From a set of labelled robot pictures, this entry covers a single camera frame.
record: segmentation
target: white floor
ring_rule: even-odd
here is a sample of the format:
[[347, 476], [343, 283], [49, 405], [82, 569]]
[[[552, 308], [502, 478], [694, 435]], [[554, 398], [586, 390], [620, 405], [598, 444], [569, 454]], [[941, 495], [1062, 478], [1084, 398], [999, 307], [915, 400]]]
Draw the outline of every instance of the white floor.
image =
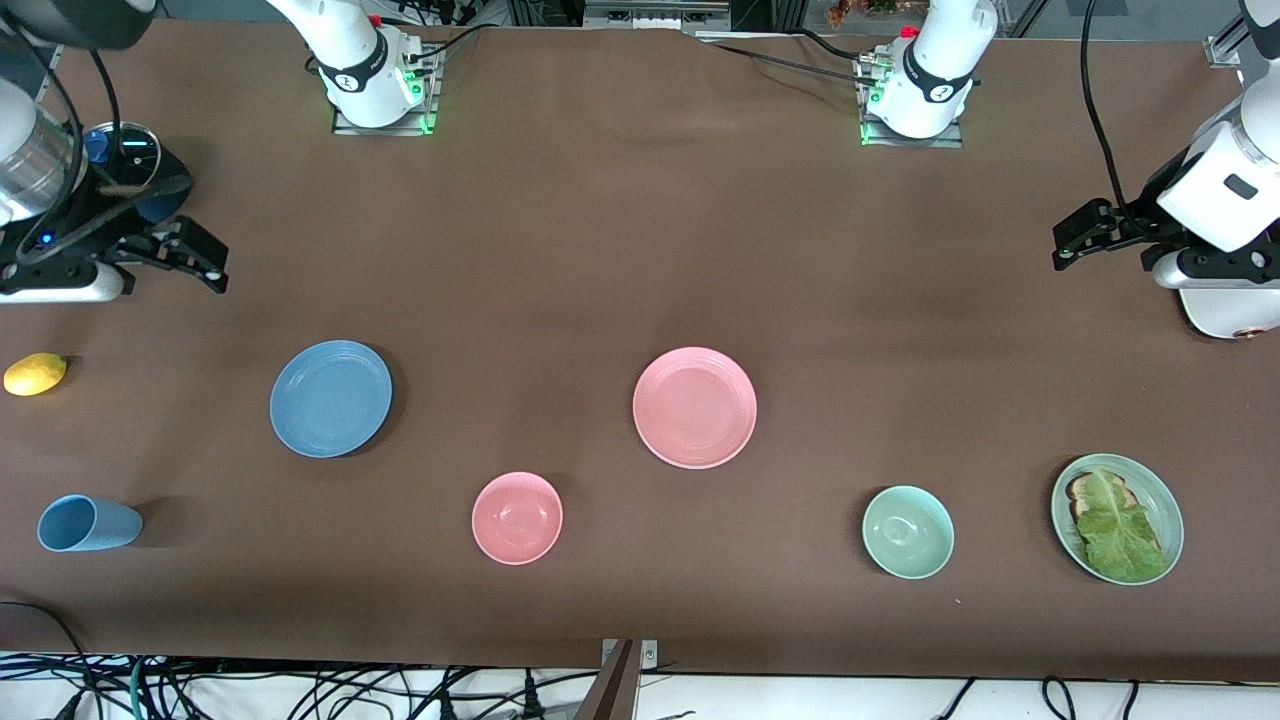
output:
[[[568, 670], [539, 670], [538, 679]], [[440, 679], [439, 671], [412, 673], [413, 689], [428, 691]], [[545, 707], [580, 701], [590, 679], [572, 680], [539, 692]], [[960, 680], [860, 679], [860, 678], [754, 678], [754, 676], [645, 676], [636, 707], [636, 720], [932, 720], [941, 715], [960, 688]], [[387, 688], [401, 689], [394, 678]], [[521, 670], [485, 670], [453, 688], [457, 693], [515, 692], [524, 687]], [[312, 683], [301, 678], [261, 680], [197, 680], [189, 694], [212, 720], [284, 720]], [[1129, 685], [1124, 683], [1070, 683], [1079, 720], [1119, 720]], [[51, 717], [72, 694], [61, 680], [0, 682], [0, 717], [42, 720]], [[340, 700], [347, 692], [335, 693]], [[394, 717], [408, 712], [408, 702], [390, 694], [371, 696], [385, 701]], [[333, 701], [319, 715], [325, 719]], [[461, 720], [475, 717], [492, 702], [457, 703]], [[92, 702], [83, 701], [77, 719], [96, 717]], [[115, 708], [110, 720], [132, 720]], [[370, 703], [353, 703], [339, 720], [385, 720], [388, 712]], [[436, 720], [439, 706], [420, 716]], [[486, 720], [500, 720], [494, 714]], [[1034, 680], [979, 680], [952, 720], [1055, 720]], [[1276, 720], [1280, 717], [1280, 688], [1143, 684], [1132, 720]]]

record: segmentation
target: lettuce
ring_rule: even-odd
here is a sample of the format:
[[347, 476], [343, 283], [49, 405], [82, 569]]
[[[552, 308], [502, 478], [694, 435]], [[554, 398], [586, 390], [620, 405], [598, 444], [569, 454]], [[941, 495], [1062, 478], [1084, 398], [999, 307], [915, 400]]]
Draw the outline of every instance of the lettuce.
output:
[[1125, 507], [1129, 500], [1121, 482], [1106, 470], [1089, 473], [1080, 492], [1089, 509], [1080, 514], [1075, 528], [1084, 538], [1089, 568], [1112, 580], [1140, 583], [1164, 573], [1169, 561], [1147, 520], [1147, 510], [1142, 505]]

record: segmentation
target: metal cylinder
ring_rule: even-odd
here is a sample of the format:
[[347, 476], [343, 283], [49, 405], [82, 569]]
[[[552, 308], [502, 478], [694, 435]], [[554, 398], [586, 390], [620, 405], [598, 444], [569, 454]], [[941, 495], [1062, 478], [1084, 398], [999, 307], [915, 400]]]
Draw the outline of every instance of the metal cylinder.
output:
[[0, 220], [26, 220], [49, 210], [67, 179], [70, 154], [70, 136], [37, 111], [27, 140], [0, 160]]

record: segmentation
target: bread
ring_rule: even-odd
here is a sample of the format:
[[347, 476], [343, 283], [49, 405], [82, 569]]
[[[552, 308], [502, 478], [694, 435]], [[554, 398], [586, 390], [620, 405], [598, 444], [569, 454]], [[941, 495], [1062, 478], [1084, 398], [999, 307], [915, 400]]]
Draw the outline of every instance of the bread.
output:
[[[1071, 501], [1071, 518], [1079, 523], [1080, 515], [1089, 510], [1089, 501], [1084, 497], [1084, 483], [1087, 483], [1094, 475], [1092, 473], [1087, 475], [1080, 475], [1071, 480], [1071, 484], [1066, 486], [1066, 497]], [[1125, 484], [1124, 478], [1120, 475], [1111, 474], [1111, 482], [1120, 487], [1120, 492], [1124, 493], [1124, 507], [1139, 506], [1138, 496], [1133, 495], [1133, 491]], [[1151, 541], [1151, 544], [1160, 550], [1160, 541]]]

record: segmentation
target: pink plate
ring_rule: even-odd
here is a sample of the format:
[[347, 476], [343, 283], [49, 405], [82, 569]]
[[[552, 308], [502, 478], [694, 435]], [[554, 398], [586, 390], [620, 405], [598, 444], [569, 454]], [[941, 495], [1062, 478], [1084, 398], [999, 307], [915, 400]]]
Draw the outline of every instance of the pink plate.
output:
[[723, 465], [755, 429], [755, 389], [737, 363], [705, 347], [654, 360], [631, 400], [636, 430], [654, 455], [677, 468]]
[[563, 507], [550, 483], [532, 473], [507, 473], [480, 491], [471, 534], [485, 555], [524, 565], [547, 555], [559, 537]]

